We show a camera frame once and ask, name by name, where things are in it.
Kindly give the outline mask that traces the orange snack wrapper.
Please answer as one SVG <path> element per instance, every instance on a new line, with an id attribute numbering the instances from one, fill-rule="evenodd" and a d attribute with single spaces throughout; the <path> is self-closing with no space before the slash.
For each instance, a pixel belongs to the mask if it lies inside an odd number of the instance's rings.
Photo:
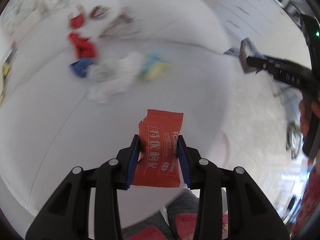
<path id="1" fill-rule="evenodd" d="M 183 124 L 183 113 L 148 109 L 139 123 L 140 157 L 133 185 L 180 187 L 177 141 Z"/>

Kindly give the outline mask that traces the white drawer cabinet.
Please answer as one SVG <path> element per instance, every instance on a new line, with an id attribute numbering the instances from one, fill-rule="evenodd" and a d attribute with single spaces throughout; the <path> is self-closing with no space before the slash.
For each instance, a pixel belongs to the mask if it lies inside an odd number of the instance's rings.
<path id="1" fill-rule="evenodd" d="M 216 12 L 240 38 L 250 38 L 265 54 L 299 61 L 308 57 L 302 32 L 272 0 L 217 0 Z"/>

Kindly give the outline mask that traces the blue white crumpled carton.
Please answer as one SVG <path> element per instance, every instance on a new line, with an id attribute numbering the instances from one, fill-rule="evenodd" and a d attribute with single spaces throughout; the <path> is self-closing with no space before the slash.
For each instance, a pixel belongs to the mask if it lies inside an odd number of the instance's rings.
<path id="1" fill-rule="evenodd" d="M 259 70 L 256 67 L 252 67 L 247 63 L 247 58 L 249 56 L 257 57 L 259 59 L 266 59 L 266 56 L 259 52 L 256 46 L 253 44 L 249 37 L 244 38 L 240 43 L 240 48 L 231 47 L 227 51 L 223 53 L 224 55 L 229 55 L 233 57 L 237 57 L 240 61 L 242 70 L 245 74 L 248 73 L 258 73 Z"/>

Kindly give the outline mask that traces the red patterned clothing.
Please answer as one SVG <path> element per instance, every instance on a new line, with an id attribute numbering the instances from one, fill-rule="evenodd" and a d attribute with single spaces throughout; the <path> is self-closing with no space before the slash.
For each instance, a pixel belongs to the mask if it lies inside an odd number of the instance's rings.
<path id="1" fill-rule="evenodd" d="M 184 189 L 165 207 L 167 218 L 157 212 L 144 221 L 121 230 L 123 239 L 193 239 L 199 198 Z"/>

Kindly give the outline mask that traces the white crumpled tissue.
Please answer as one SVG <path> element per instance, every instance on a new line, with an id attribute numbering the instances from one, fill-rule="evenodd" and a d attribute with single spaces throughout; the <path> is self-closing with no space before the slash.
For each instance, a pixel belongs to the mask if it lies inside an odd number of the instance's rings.
<path id="1" fill-rule="evenodd" d="M 111 96 L 127 91 L 140 75 L 144 60 L 144 54 L 132 51 L 122 59 L 90 65 L 86 76 L 92 83 L 88 98 L 96 103 L 107 103 Z"/>

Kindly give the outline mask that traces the blue crumpled wrapper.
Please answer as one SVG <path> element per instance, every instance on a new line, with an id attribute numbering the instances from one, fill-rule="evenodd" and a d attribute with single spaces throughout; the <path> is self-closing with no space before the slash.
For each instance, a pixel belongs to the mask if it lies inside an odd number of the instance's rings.
<path id="1" fill-rule="evenodd" d="M 82 57 L 78 61 L 69 65 L 73 74 L 79 78 L 85 78 L 89 66 L 93 65 L 94 62 L 88 57 Z"/>

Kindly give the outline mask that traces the yellow blue crumpled paper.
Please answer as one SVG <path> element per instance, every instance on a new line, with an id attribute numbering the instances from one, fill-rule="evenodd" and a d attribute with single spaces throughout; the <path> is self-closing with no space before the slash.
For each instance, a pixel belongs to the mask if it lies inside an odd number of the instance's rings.
<path id="1" fill-rule="evenodd" d="M 165 60 L 158 50 L 152 50 L 146 53 L 140 71 L 140 79 L 151 81 L 159 78 L 170 67 L 170 64 Z"/>

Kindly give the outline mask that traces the yellow binder clip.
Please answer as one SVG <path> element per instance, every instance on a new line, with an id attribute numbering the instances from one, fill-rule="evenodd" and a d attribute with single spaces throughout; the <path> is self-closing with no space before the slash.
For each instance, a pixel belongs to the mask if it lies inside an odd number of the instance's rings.
<path id="1" fill-rule="evenodd" d="M 6 79 L 7 75 L 9 74 L 11 70 L 11 65 L 8 61 L 5 61 L 2 65 L 2 76 L 3 79 Z"/>

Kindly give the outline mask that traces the red crumpled paper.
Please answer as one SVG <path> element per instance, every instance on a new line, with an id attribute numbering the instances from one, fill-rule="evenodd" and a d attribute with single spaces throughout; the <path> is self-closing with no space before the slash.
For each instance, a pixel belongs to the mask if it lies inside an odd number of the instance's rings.
<path id="1" fill-rule="evenodd" d="M 68 40 L 73 46 L 77 59 L 84 57 L 92 58 L 98 55 L 98 50 L 90 37 L 82 37 L 80 33 L 72 31 L 68 35 Z"/>

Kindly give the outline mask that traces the clear plastic food wrapper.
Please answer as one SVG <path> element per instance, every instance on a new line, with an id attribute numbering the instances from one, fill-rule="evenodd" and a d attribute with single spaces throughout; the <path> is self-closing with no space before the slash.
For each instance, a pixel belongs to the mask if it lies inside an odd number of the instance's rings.
<path id="1" fill-rule="evenodd" d="M 131 38 L 141 33 L 143 27 L 130 7 L 121 13 L 99 35 L 99 37 Z"/>

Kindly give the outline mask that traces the red crumpled carton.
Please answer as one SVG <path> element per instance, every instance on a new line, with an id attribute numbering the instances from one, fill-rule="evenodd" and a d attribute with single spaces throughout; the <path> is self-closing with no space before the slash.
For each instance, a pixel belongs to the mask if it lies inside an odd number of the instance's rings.
<path id="1" fill-rule="evenodd" d="M 84 7 L 81 4 L 77 4 L 76 9 L 79 13 L 75 17 L 72 13 L 68 15 L 68 25 L 71 29 L 78 29 L 86 22 Z"/>

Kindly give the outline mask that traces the brown patterned small carton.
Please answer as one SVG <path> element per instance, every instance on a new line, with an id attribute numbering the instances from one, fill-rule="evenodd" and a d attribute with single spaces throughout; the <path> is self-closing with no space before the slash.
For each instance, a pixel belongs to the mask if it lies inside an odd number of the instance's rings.
<path id="1" fill-rule="evenodd" d="M 89 17 L 93 20 L 102 20 L 109 13 L 110 7 L 105 7 L 102 5 L 95 6 L 89 13 Z"/>

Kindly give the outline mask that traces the round gold-rimmed wall clock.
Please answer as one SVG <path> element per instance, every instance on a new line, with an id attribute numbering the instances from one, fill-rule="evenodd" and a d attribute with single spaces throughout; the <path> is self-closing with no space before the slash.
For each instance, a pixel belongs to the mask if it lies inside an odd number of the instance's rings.
<path id="1" fill-rule="evenodd" d="M 37 0 L 10 0 L 1 15 L 1 27 L 12 34 L 37 8 Z"/>

